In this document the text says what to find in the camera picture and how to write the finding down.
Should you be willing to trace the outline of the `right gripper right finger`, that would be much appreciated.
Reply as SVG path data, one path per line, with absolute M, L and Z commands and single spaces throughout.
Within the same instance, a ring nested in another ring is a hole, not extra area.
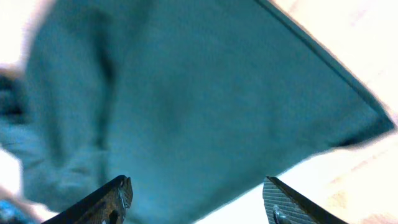
M 348 224 L 277 177 L 265 178 L 262 197 L 269 224 Z

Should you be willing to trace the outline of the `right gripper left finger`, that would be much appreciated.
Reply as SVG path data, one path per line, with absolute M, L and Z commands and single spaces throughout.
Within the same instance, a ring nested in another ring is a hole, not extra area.
M 123 224 L 132 199 L 131 179 L 119 175 L 42 224 Z

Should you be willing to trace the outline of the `black polo shirt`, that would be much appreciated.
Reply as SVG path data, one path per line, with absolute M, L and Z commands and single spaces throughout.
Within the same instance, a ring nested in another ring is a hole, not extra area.
M 1 79 L 1 145 L 62 212 L 124 174 L 127 223 L 193 223 L 301 160 L 394 129 L 267 1 L 56 1 Z

